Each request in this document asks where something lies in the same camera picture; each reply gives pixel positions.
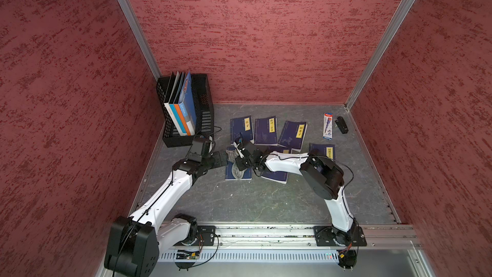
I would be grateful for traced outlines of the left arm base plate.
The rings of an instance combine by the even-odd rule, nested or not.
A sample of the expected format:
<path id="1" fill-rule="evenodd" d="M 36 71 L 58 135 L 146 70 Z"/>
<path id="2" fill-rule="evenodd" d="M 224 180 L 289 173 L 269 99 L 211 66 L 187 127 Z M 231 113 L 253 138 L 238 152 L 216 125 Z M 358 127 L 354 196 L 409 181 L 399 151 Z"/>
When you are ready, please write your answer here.
<path id="1" fill-rule="evenodd" d="M 180 244 L 182 246 L 213 246 L 216 229 L 215 226 L 191 226 L 188 236 Z"/>

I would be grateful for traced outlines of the grey fluffy cleaning cloth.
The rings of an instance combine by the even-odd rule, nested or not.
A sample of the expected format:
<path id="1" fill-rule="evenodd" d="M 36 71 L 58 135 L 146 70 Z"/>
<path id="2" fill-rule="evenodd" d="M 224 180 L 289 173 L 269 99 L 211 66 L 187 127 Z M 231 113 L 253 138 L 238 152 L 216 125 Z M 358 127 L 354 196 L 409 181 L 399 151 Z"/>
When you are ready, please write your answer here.
<path id="1" fill-rule="evenodd" d="M 238 169 L 236 158 L 238 157 L 238 153 L 236 150 L 226 150 L 225 151 L 228 156 L 228 172 L 227 177 L 230 179 L 240 180 L 243 178 L 243 174 Z"/>

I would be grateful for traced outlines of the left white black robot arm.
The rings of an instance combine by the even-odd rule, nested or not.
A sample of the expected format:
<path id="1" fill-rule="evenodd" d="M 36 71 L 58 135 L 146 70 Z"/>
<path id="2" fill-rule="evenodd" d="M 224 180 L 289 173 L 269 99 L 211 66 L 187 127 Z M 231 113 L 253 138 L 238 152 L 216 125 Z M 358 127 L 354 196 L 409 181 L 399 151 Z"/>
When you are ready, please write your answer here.
<path id="1" fill-rule="evenodd" d="M 111 226 L 104 268 L 123 276 L 149 276 L 158 257 L 177 244 L 204 246 L 196 218 L 178 214 L 164 220 L 180 197 L 210 169 L 228 165 L 222 151 L 176 162 L 166 182 L 140 209 L 118 217 Z"/>

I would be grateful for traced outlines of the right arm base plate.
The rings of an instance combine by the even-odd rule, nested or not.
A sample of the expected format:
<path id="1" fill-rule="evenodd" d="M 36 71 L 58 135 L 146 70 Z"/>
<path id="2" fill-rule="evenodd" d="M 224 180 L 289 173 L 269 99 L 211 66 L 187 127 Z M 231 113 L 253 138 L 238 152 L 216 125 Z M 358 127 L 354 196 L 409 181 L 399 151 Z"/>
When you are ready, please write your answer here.
<path id="1" fill-rule="evenodd" d="M 314 226 L 314 237 L 318 247 L 366 247 L 367 241 L 360 226 L 353 225 L 348 232 L 331 226 Z"/>

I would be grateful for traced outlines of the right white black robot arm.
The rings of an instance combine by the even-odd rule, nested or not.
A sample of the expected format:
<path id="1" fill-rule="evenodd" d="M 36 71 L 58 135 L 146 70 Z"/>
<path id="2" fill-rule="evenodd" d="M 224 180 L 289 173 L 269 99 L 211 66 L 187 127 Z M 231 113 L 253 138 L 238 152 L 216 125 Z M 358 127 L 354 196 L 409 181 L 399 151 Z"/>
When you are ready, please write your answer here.
<path id="1" fill-rule="evenodd" d="M 350 246 L 357 223 L 348 209 L 344 172 L 327 156 L 315 153 L 289 154 L 262 150 L 252 142 L 237 138 L 233 143 L 238 170 L 287 172 L 302 176 L 313 192 L 325 200 L 331 216 L 331 237 L 338 246 Z"/>

